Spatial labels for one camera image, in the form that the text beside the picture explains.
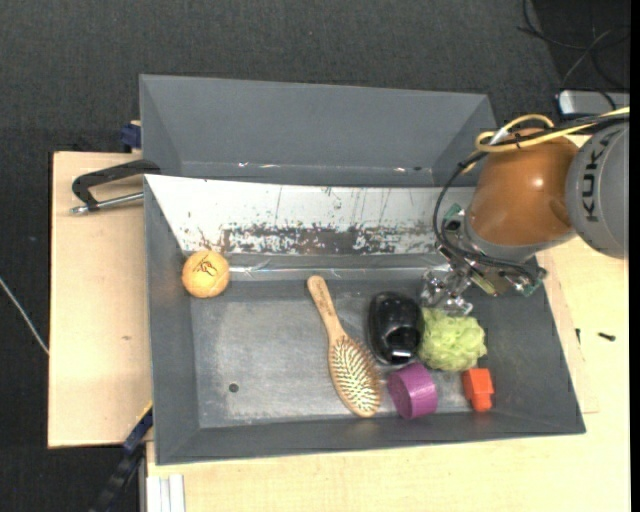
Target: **orange block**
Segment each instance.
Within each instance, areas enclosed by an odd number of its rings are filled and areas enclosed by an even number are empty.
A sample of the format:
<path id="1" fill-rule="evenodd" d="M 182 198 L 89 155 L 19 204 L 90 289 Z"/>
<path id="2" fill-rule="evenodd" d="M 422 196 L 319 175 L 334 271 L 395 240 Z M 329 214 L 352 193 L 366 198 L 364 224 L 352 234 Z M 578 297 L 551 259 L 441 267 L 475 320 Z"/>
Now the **orange block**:
<path id="1" fill-rule="evenodd" d="M 491 372 L 487 368 L 470 368 L 462 373 L 464 396 L 471 401 L 476 411 L 484 412 L 491 409 L 491 395 L 493 383 Z"/>

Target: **yellow ball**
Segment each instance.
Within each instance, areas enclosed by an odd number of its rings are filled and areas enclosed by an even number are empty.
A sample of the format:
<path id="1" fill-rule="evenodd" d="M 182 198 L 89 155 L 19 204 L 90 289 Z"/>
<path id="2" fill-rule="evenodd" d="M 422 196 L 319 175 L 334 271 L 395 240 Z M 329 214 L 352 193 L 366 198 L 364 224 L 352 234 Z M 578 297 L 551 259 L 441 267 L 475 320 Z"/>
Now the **yellow ball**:
<path id="1" fill-rule="evenodd" d="M 229 284 L 229 263 L 215 251 L 198 251 L 182 267 L 182 284 L 194 297 L 215 297 Z"/>

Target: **black computer mouse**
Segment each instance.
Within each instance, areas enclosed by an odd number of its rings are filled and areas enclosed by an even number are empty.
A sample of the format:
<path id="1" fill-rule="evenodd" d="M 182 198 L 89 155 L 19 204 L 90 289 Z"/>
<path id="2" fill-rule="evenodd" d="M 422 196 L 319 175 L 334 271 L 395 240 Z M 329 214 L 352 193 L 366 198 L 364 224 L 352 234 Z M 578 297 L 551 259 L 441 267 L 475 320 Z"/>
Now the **black computer mouse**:
<path id="1" fill-rule="evenodd" d="M 377 294 L 369 307 L 369 341 L 376 357 L 388 364 L 408 363 L 421 332 L 418 303 L 396 292 Z"/>

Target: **wooden hairbrush handle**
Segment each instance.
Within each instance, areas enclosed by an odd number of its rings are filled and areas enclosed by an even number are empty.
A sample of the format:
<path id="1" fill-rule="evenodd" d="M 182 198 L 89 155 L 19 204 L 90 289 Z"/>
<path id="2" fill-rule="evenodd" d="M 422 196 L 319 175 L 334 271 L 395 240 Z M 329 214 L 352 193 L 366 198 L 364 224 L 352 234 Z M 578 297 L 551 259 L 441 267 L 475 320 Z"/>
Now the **wooden hairbrush handle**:
<path id="1" fill-rule="evenodd" d="M 338 314 L 336 313 L 336 308 L 333 305 L 333 300 L 331 300 L 326 281 L 320 276 L 311 276 L 307 280 L 307 287 L 309 288 L 313 302 L 315 302 L 318 308 L 320 318 L 322 318 L 324 326 L 327 329 L 329 339 L 333 340 L 340 336 L 346 336 L 340 324 Z"/>

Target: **dark gray carpet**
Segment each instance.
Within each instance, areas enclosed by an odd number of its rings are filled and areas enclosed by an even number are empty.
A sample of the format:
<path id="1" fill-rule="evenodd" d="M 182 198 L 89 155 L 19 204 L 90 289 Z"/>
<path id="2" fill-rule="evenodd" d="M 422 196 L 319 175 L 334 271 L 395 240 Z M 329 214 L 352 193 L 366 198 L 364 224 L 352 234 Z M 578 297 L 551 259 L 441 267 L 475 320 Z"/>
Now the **dark gray carpet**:
<path id="1" fill-rule="evenodd" d="M 592 3 L 598 31 L 629 20 L 630 1 Z M 592 41 L 585 2 L 535 4 L 555 37 Z M 3 2 L 0 276 L 46 337 L 48 154 L 120 151 L 120 127 L 139 115 L 139 73 L 480 92 L 498 121 L 555 117 L 553 94 L 582 52 L 518 26 L 520 2 L 499 0 Z M 628 50 L 608 52 L 599 65 L 628 86 Z M 612 86 L 588 64 L 567 84 Z M 0 508 L 86 509 L 118 453 L 46 450 L 47 359 L 1 292 L 0 354 Z M 123 504 L 134 509 L 135 492 Z"/>

